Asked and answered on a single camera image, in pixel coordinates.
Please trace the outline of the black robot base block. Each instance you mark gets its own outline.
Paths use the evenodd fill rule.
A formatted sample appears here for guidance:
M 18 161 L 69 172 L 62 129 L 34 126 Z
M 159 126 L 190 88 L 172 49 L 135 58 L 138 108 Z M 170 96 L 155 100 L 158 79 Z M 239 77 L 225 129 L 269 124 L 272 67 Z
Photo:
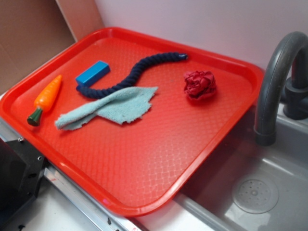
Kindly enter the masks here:
M 28 141 L 0 141 L 0 209 L 36 198 L 45 157 Z

